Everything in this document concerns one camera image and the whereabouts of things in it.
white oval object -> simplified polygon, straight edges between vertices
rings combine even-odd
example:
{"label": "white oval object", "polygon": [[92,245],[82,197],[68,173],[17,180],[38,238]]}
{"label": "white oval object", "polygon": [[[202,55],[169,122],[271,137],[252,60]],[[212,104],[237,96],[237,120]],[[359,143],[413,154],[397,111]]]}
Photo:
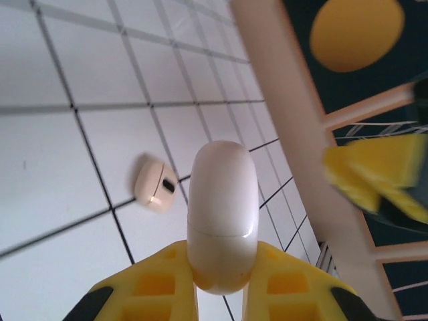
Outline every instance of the white oval object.
{"label": "white oval object", "polygon": [[255,166],[248,150],[217,141],[197,154],[191,173],[187,255],[196,285],[212,294],[239,291],[257,253]]}

